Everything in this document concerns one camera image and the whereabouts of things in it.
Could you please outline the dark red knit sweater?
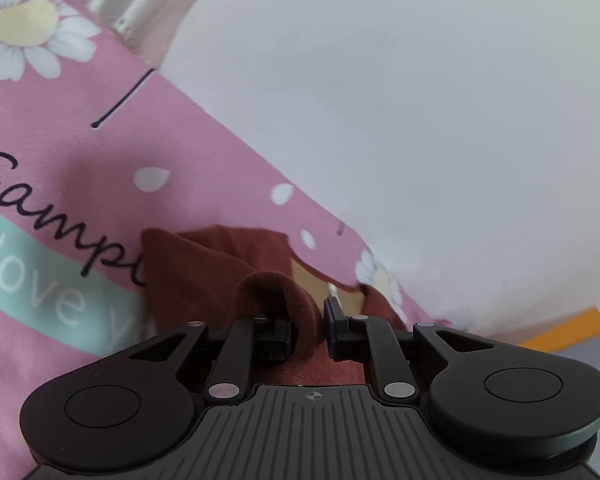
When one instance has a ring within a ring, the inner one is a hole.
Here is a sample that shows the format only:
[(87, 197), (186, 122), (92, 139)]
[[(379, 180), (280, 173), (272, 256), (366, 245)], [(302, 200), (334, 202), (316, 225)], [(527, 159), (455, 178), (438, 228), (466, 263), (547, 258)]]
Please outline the dark red knit sweater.
[(265, 229), (210, 226), (172, 233), (147, 229), (142, 240), (146, 292), (158, 330), (190, 321), (226, 330), (238, 318), (289, 316), (294, 354), (260, 373), (274, 385), (347, 385), (364, 380), (361, 364), (329, 359), (323, 304), (334, 279), (309, 266), (287, 235)]

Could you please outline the orange and grey box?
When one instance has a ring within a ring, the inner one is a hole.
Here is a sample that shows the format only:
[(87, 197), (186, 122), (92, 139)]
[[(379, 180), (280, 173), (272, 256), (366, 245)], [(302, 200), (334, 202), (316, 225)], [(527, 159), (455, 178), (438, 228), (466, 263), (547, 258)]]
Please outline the orange and grey box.
[[(600, 371), (600, 311), (592, 307), (571, 318), (550, 323), (547, 330), (534, 334), (519, 345), (566, 356)], [(590, 465), (600, 473), (600, 431)]]

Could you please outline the pink floral bed sheet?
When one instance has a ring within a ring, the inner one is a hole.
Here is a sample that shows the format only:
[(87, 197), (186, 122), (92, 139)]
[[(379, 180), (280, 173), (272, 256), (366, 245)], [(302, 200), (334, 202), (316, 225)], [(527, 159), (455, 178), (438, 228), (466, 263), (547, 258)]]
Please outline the pink floral bed sheet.
[(287, 235), (347, 310), (427, 316), (358, 234), (79, 0), (0, 0), (0, 479), (33, 469), (31, 391), (158, 330), (143, 231), (210, 226)]

